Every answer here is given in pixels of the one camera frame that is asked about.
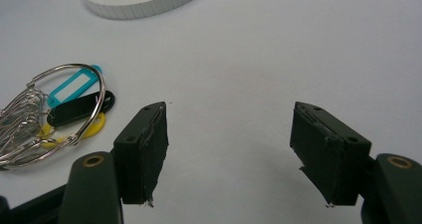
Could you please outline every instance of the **keychain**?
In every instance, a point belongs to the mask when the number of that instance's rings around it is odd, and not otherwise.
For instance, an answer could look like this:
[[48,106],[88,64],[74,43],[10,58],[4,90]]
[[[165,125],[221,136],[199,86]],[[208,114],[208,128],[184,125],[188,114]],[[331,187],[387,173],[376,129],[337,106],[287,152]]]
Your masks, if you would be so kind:
[[[83,69],[97,77],[100,90],[96,96],[96,105],[88,114],[87,120],[75,133],[64,138],[51,138],[50,133],[38,136],[44,126],[48,112],[42,109],[49,98],[36,84],[51,75],[67,69]],[[4,110],[0,111],[0,170],[9,170],[29,166],[42,161],[64,147],[79,143],[89,127],[96,121],[106,96],[106,86],[101,72],[85,64],[67,64],[45,71],[36,76],[27,88],[19,94]],[[45,143],[54,143],[53,148],[43,148]]]

